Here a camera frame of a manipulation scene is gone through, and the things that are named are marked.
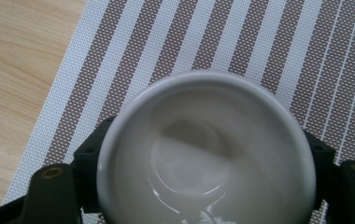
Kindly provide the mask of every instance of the wood grain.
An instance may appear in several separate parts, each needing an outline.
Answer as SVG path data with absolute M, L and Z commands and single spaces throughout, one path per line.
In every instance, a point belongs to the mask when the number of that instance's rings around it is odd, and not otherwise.
M 0 205 L 85 3 L 0 1 Z

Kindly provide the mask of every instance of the white ceramic bowl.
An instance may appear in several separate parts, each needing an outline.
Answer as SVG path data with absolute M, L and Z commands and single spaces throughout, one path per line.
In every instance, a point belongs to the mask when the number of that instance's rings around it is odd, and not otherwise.
M 142 91 L 111 124 L 98 162 L 106 220 L 305 223 L 315 171 L 277 98 L 231 73 L 199 70 Z

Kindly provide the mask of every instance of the striped placemat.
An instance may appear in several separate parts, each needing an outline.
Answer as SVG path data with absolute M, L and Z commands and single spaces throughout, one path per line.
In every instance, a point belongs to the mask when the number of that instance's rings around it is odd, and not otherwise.
M 355 160 L 354 0 L 90 0 L 5 203 L 37 169 L 71 162 L 96 125 L 150 83 L 201 68 L 262 84 L 338 149 L 336 163 Z M 311 223 L 324 222 L 324 207 Z

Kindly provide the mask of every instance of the black bracket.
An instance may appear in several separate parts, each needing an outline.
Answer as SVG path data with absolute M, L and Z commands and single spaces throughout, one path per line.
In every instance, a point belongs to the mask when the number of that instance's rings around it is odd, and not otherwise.
M 100 213 L 96 171 L 113 118 L 104 120 L 74 153 L 74 161 L 37 171 L 26 196 L 0 207 L 0 223 L 81 223 L 81 211 Z M 328 224 L 355 224 L 355 161 L 334 164 L 335 150 L 305 131 L 317 177 L 314 209 L 329 204 Z

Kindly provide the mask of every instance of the metal screw head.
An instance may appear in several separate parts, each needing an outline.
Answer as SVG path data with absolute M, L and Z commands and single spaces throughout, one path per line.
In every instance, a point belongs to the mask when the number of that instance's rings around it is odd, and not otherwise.
M 41 173 L 41 178 L 43 179 L 52 179 L 57 177 L 58 175 L 61 175 L 64 172 L 64 169 L 60 167 L 52 167 L 49 168 L 48 170 L 43 171 Z

